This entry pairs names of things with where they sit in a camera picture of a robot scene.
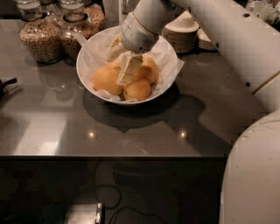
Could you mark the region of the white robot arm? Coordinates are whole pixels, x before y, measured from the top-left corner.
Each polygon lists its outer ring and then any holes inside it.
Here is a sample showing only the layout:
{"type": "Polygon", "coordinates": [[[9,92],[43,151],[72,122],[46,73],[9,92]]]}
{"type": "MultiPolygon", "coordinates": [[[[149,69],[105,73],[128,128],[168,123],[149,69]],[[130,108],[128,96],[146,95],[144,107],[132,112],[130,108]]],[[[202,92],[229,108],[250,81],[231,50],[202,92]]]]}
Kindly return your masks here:
{"type": "Polygon", "coordinates": [[[108,59],[133,58],[157,43],[164,26],[189,11],[234,73],[221,92],[238,109],[259,103],[266,115],[236,140],[227,159],[219,224],[280,224],[280,34],[235,0],[140,0],[112,41],[108,59]]]}

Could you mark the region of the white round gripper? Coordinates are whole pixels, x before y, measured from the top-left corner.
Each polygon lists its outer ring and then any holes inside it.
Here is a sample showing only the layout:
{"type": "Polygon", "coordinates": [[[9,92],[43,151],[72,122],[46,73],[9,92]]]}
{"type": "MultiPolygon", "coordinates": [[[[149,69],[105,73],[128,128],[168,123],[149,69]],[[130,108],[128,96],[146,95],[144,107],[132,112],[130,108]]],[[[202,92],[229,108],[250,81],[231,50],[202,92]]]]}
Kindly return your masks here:
{"type": "Polygon", "coordinates": [[[158,40],[159,36],[143,27],[133,12],[128,14],[121,25],[121,34],[115,35],[106,56],[108,62],[113,62],[127,50],[132,52],[122,56],[121,70],[117,78],[119,85],[131,82],[140,69],[143,56],[137,53],[149,52],[158,40]]]}

